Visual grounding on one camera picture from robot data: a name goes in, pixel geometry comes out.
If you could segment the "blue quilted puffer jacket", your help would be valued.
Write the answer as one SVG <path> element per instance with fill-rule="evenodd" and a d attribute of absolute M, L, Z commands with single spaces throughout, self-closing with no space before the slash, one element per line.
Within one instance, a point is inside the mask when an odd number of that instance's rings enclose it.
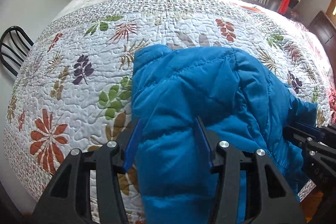
<path fill-rule="evenodd" d="M 218 175 L 197 148 L 197 118 L 239 150 L 263 149 L 294 193 L 307 183 L 301 151 L 282 130 L 295 121 L 314 125 L 317 106 L 243 50 L 157 44 L 137 51 L 131 116 L 142 125 L 135 165 L 147 223 L 209 219 Z"/>

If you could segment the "floral quilted bedspread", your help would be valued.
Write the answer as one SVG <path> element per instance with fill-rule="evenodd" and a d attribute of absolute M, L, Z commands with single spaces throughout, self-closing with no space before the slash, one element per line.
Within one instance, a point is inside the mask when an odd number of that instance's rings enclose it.
<path fill-rule="evenodd" d="M 99 149 L 131 124 L 135 53 L 164 45 L 237 48 L 335 122 L 333 69 L 301 23 L 239 0 L 73 0 L 38 37 L 14 82 L 4 150 L 39 200 L 72 149 Z M 135 160 L 118 176 L 128 223 L 147 223 Z"/>

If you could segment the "dark wooden door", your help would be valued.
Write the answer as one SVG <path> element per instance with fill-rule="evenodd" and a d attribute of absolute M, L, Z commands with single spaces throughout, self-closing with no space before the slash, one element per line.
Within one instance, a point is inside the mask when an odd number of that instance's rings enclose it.
<path fill-rule="evenodd" d="M 317 36 L 329 60 L 332 64 L 335 63 L 335 26 L 324 12 L 320 11 L 315 16 L 309 24 L 308 30 Z"/>

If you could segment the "black metal chair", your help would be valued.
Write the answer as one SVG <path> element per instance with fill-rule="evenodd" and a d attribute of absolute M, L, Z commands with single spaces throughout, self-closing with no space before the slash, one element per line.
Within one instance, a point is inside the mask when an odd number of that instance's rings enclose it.
<path fill-rule="evenodd" d="M 1 36 L 1 64 L 15 77 L 34 42 L 19 26 L 11 26 Z"/>

